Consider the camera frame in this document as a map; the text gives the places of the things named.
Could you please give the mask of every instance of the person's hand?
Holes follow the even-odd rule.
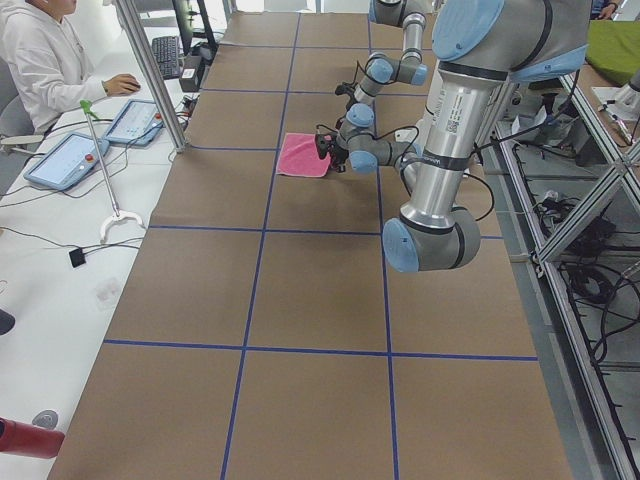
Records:
[[[608,4],[606,7],[604,7],[600,11],[600,15],[598,15],[598,20],[609,20],[617,9],[618,9],[618,5],[616,5],[615,3]]]
[[[140,90],[140,84],[136,77],[128,73],[121,73],[115,77],[102,82],[108,97],[115,95],[131,95]]]

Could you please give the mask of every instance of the table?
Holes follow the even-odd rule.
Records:
[[[395,172],[275,175],[284,133],[334,122],[355,59],[401,36],[231,18],[52,480],[571,478],[495,216],[469,266],[401,275],[381,250]],[[378,128],[424,93],[390,88]],[[459,199],[488,203],[471,182]]]
[[[173,34],[175,29],[151,28],[147,32],[152,38]],[[96,75],[110,78],[123,72],[136,76],[142,89],[131,97],[96,102],[93,110],[102,118],[113,118],[129,98],[151,98],[124,34],[98,65]],[[184,95],[178,80],[169,80],[166,85],[174,105],[178,105]],[[81,111],[68,112],[57,127],[83,120]],[[100,133],[106,126],[96,124],[96,130]],[[69,131],[88,133],[88,128],[85,125],[57,130],[39,151],[47,151]],[[112,147],[105,157],[111,162],[110,172],[126,167],[112,177],[112,186],[120,207],[140,214],[145,225],[171,168],[172,151],[171,139],[162,130],[147,148],[130,148],[125,157],[121,155],[122,148]],[[101,180],[96,167],[90,177],[68,193],[83,195]],[[19,177],[10,191],[27,184]],[[112,213],[103,183],[82,198],[56,193],[23,205],[7,206],[47,193],[27,189],[2,199],[0,225],[61,244],[100,243],[100,225]],[[145,233],[135,222],[126,222],[109,230],[108,241],[120,242]],[[0,305],[16,318],[14,329],[0,337],[0,415],[31,423],[38,412],[51,409],[59,414],[58,429],[63,431],[69,426],[137,254],[130,248],[109,248],[90,254],[85,265],[74,269],[69,250],[9,231],[0,236],[0,280],[6,282]],[[2,455],[0,478],[43,479],[52,464],[53,460]]]

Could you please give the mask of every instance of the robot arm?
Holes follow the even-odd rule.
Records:
[[[395,60],[384,53],[371,54],[362,81],[355,85],[342,83],[336,89],[337,95],[349,95],[347,110],[356,103],[371,105],[389,83],[424,84],[427,67],[422,64],[422,37],[427,20],[422,3],[417,0],[372,0],[369,20],[403,29],[402,57]]]
[[[386,19],[387,8],[412,4],[372,0],[374,20]],[[457,268],[475,257],[478,226],[455,198],[491,93],[507,81],[546,80],[580,68],[590,5],[584,0],[448,0],[444,5],[433,32],[442,85],[429,92],[438,101],[425,148],[418,155],[406,150],[393,162],[411,192],[383,231],[385,255],[396,270]],[[378,17],[379,12],[385,15]],[[349,154],[360,148],[346,144]]]

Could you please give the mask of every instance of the red object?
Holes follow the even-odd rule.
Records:
[[[0,452],[25,457],[58,455],[64,433],[0,418]]]

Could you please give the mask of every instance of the sleeve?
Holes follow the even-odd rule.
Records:
[[[38,48],[18,48],[14,52],[16,67],[25,83],[49,108],[66,112],[78,108],[80,100],[92,102],[106,96],[102,82],[89,77],[83,84],[68,85],[52,51]]]

